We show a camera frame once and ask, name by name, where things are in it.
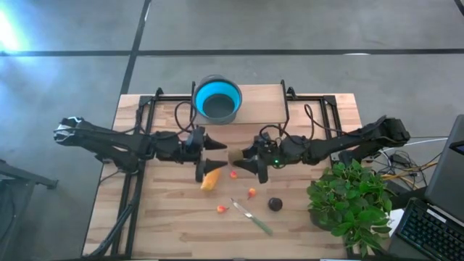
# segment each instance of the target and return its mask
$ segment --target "green plant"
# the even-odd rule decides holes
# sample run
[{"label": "green plant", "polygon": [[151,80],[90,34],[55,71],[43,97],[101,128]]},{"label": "green plant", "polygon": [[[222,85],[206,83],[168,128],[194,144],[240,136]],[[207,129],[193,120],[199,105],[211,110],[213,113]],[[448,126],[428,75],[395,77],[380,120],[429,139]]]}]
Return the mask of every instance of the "green plant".
[{"label": "green plant", "polygon": [[346,167],[343,163],[327,167],[319,181],[307,188],[311,215],[331,229],[334,236],[343,236],[347,247],[358,245],[362,256],[368,246],[381,248],[381,234],[388,233],[392,201],[379,175],[369,167],[362,167],[353,160]]}]

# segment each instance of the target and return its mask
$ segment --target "black keyboard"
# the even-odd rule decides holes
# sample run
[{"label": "black keyboard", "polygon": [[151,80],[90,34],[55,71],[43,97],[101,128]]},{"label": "black keyboard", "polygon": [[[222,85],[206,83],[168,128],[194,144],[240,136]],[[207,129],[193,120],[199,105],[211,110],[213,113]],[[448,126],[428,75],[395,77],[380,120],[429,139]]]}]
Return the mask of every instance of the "black keyboard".
[{"label": "black keyboard", "polygon": [[408,203],[397,235],[435,260],[464,261],[464,228],[418,199]]}]

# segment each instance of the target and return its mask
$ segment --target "knife blade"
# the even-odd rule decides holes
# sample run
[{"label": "knife blade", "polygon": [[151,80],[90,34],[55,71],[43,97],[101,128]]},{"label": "knife blade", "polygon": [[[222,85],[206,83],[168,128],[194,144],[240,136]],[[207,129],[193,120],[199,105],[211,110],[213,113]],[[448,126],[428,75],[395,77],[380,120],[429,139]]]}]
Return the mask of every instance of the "knife blade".
[{"label": "knife blade", "polygon": [[258,220],[252,213],[250,213],[248,210],[242,207],[237,201],[233,200],[233,198],[231,198],[231,201],[232,201],[232,205],[236,209],[238,209],[243,215],[245,215],[245,217],[251,219],[253,223],[259,226],[261,229],[263,229],[267,235],[269,236],[273,235],[273,230],[270,229],[266,224],[264,224],[261,220]]}]

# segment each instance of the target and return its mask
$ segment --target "concrete floor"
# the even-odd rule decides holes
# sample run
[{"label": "concrete floor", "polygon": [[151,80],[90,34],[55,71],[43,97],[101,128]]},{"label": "concrete floor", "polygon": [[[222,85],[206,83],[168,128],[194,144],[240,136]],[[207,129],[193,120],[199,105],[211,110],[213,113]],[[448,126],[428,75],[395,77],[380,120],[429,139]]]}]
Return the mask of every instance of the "concrete floor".
[{"label": "concrete floor", "polygon": [[[72,115],[110,127],[129,61],[41,51],[130,51],[144,1],[0,2],[0,51],[37,51],[0,56],[0,159],[59,179],[56,191],[36,189],[16,260],[80,255],[102,165],[56,145],[52,131]],[[140,50],[464,49],[453,0],[152,0],[146,18]],[[464,112],[462,68],[464,54],[138,57],[128,93],[188,93],[211,73],[283,78],[301,93],[355,93],[364,123],[399,117],[422,141],[447,136]],[[404,150],[424,163],[443,145]]]}]

